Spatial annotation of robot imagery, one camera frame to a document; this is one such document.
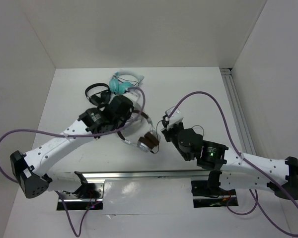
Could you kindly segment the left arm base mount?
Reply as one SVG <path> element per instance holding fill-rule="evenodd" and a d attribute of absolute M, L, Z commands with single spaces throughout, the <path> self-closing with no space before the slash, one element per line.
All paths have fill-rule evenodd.
<path fill-rule="evenodd" d="M 56 190 L 69 211 L 103 209 L 104 179 L 88 179 L 85 184 L 80 181 L 65 181 L 57 185 Z"/>

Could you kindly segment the brown leather headphones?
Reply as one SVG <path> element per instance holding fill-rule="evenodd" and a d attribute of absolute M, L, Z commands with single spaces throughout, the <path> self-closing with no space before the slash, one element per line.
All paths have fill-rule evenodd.
<path fill-rule="evenodd" d="M 117 132 L 117 135 L 122 140 L 122 142 L 137 147 L 144 152 L 151 152 L 153 154 L 158 152 L 160 144 L 160 136 L 157 129 L 153 126 L 153 122 L 148 114 L 141 112 L 141 117 L 146 120 L 150 129 L 143 135 L 140 136 L 136 142 L 131 142 L 125 138 L 121 131 Z"/>

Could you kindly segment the small black headphones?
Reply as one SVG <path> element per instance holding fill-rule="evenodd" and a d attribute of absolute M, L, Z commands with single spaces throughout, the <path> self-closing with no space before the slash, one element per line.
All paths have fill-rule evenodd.
<path fill-rule="evenodd" d="M 92 90 L 94 88 L 97 88 L 97 87 L 104 87 L 105 90 L 102 90 L 102 91 L 97 92 L 97 93 L 92 94 L 92 95 L 88 95 L 90 90 Z M 110 87 L 106 83 L 92 84 L 92 85 L 88 86 L 85 89 L 84 93 L 85 93 L 85 96 L 88 99 L 88 101 L 96 107 L 99 107 L 99 106 L 104 105 L 104 104 L 108 104 L 110 102 L 110 99 L 111 99 Z"/>

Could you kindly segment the aluminium rail front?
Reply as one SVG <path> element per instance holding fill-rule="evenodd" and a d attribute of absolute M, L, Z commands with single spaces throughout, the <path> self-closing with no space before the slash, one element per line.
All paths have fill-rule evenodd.
<path fill-rule="evenodd" d="M 81 173 L 88 180 L 125 180 L 125 179 L 207 179 L 209 171 L 177 170 L 177 171 L 139 171 L 139 172 L 92 172 Z"/>

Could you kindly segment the aluminium rail right side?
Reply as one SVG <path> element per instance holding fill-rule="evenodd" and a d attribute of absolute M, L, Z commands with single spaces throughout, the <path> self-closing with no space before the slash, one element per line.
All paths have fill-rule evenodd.
<path fill-rule="evenodd" d="M 233 113 L 234 122 L 237 128 L 238 136 L 241 141 L 243 152 L 248 154 L 256 154 L 253 140 L 246 122 L 245 115 L 239 100 L 237 89 L 233 80 L 230 68 L 220 68 L 229 104 Z"/>

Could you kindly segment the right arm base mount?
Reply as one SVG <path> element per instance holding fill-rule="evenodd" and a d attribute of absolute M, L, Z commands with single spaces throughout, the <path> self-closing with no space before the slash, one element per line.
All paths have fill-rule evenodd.
<path fill-rule="evenodd" d="M 194 208 L 213 208 L 226 207 L 229 201 L 229 206 L 238 206 L 236 191 L 223 189 L 211 191 L 207 187 L 206 180 L 192 180 L 191 192 L 193 195 Z"/>

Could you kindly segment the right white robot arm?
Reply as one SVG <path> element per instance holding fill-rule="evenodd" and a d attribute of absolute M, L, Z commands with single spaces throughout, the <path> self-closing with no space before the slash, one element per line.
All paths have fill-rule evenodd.
<path fill-rule="evenodd" d="M 209 171 L 207 189 L 211 194 L 232 189 L 260 189 L 282 199 L 298 200 L 298 160 L 268 159 L 251 154 L 238 155 L 232 148 L 203 139 L 183 123 L 163 120 L 162 134 L 185 161 L 196 161 Z"/>

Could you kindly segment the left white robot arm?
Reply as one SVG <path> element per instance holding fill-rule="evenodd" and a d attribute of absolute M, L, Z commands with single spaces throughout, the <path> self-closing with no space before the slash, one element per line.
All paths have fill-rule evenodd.
<path fill-rule="evenodd" d="M 53 181 L 47 172 L 54 164 L 101 134 L 124 126 L 133 109 L 130 99 L 115 96 L 103 110 L 87 109 L 71 126 L 42 146 L 26 153 L 13 152 L 10 155 L 12 173 L 25 197 L 35 198 L 45 192 Z"/>

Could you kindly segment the teal cat-ear headphones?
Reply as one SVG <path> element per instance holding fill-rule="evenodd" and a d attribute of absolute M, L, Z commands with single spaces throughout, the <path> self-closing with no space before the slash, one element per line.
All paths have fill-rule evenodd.
<path fill-rule="evenodd" d="M 123 79 L 121 76 L 129 75 L 136 79 L 135 84 L 131 81 Z M 124 94 L 129 88 L 140 86 L 141 82 L 144 80 L 144 76 L 135 73 L 130 70 L 121 70 L 114 73 L 109 81 L 109 89 L 112 93 L 116 95 Z"/>

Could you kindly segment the aluminium rail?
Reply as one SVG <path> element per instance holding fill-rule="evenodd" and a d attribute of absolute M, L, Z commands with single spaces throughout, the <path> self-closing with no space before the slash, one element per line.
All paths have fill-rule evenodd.
<path fill-rule="evenodd" d="M 237 89 L 233 80 L 230 68 L 220 68 L 229 104 L 233 113 L 234 122 L 237 128 L 238 136 L 241 141 L 243 152 L 248 154 L 256 154 L 253 140 L 246 122 L 245 115 L 239 100 Z"/>
<path fill-rule="evenodd" d="M 139 172 L 92 172 L 81 173 L 88 180 L 125 180 L 125 179 L 207 179 L 209 171 L 177 170 L 177 171 L 139 171 Z"/>

